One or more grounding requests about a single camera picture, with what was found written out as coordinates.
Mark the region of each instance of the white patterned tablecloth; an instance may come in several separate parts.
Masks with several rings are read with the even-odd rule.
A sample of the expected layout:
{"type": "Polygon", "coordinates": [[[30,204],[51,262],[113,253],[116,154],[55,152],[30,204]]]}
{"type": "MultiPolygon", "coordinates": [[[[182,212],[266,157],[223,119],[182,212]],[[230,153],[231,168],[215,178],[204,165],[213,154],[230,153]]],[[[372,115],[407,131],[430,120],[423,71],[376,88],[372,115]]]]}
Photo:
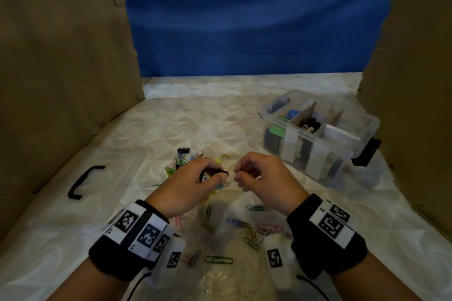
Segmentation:
{"type": "MultiPolygon", "coordinates": [[[[147,99],[103,128],[91,145],[143,148],[146,152],[117,206],[120,208],[150,194],[152,185],[161,182],[160,172],[178,147],[199,148],[210,157],[226,154],[230,158],[223,161],[223,166],[231,171],[247,152],[265,152],[263,124],[257,114],[263,105],[291,89],[300,89],[360,107],[355,98],[360,80],[360,73],[144,79],[147,99]]],[[[347,209],[358,220],[358,232],[370,251],[423,300],[452,300],[452,245],[410,209],[379,153],[366,170],[359,171],[366,188],[356,180],[345,179],[336,188],[326,189],[302,173],[291,171],[308,191],[347,209]]],[[[219,197],[228,204],[243,195],[231,183],[219,197]]],[[[188,247],[205,245],[205,234],[196,226],[189,227],[185,235],[188,247]]],[[[216,271],[199,267],[189,277],[180,275],[180,287],[171,290],[152,291],[143,284],[134,299],[146,300],[152,294],[165,300],[276,299],[268,271],[263,268],[263,257],[239,246],[241,238],[234,236],[231,232],[225,237],[227,245],[218,244],[235,253],[237,264],[233,268],[216,271]]],[[[0,256],[0,299],[7,300],[2,296],[8,295],[14,300],[44,300],[86,257],[95,238],[64,232],[12,231],[0,256]],[[46,251],[59,254],[52,259],[47,255],[44,260],[46,251]]],[[[330,299],[340,299],[327,277],[318,283],[330,299]]],[[[298,294],[307,300],[319,297],[309,287],[298,294]]]]}

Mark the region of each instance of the black cable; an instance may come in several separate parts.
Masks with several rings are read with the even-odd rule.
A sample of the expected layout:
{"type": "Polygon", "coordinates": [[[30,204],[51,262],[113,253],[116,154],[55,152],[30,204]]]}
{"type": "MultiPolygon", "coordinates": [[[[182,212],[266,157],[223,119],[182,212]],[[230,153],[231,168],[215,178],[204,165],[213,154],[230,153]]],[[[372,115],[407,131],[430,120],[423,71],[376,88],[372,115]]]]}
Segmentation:
{"type": "Polygon", "coordinates": [[[140,277],[140,279],[138,280],[138,282],[136,283],[135,287],[133,287],[132,291],[130,292],[129,297],[127,298],[127,301],[130,301],[130,299],[132,298],[133,293],[135,292],[135,289],[138,287],[138,285],[140,284],[140,282],[142,280],[144,280],[146,277],[149,277],[150,275],[152,275],[152,272],[150,273],[145,273],[143,276],[140,277]]]}
{"type": "Polygon", "coordinates": [[[326,301],[330,301],[330,299],[326,296],[326,294],[319,288],[317,287],[313,281],[309,280],[308,278],[301,276],[301,275],[297,275],[297,279],[301,280],[301,281],[306,281],[308,282],[311,286],[313,286],[324,298],[326,301]]]}

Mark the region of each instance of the black handle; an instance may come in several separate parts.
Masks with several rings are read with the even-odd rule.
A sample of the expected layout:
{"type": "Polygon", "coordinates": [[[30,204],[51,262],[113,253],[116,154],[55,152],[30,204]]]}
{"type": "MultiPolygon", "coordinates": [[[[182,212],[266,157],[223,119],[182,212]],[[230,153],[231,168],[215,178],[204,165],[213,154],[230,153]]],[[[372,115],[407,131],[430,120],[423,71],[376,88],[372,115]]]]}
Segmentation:
{"type": "Polygon", "coordinates": [[[92,166],[91,168],[89,168],[87,171],[85,171],[82,176],[80,176],[77,181],[74,183],[74,185],[71,187],[71,189],[69,190],[69,192],[67,193],[67,196],[69,197],[69,199],[73,199],[73,200],[80,200],[82,198],[82,195],[78,195],[78,194],[74,194],[74,191],[76,190],[76,188],[78,186],[80,186],[83,181],[86,180],[86,178],[88,177],[88,174],[93,170],[93,169],[104,169],[106,166],[92,166]]]}

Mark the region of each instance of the blue cloth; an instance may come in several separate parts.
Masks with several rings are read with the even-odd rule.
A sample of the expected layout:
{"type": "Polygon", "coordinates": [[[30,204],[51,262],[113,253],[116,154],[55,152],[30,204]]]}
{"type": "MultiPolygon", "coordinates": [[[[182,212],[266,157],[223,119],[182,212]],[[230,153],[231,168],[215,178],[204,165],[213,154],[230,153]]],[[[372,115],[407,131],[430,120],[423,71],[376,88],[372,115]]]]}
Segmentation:
{"type": "Polygon", "coordinates": [[[364,70],[390,0],[126,0],[142,76],[364,70]]]}

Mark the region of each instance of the cardboard panel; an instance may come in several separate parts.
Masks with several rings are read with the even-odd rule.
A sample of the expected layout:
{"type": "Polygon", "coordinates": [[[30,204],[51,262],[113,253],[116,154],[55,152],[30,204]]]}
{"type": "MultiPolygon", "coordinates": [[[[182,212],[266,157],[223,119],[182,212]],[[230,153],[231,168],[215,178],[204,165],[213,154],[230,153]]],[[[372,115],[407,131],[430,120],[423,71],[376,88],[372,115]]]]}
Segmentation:
{"type": "Polygon", "coordinates": [[[120,0],[0,0],[0,238],[100,126],[143,98],[120,0]]]}
{"type": "Polygon", "coordinates": [[[414,210],[452,238],[452,0],[393,0],[359,99],[414,210]]]}

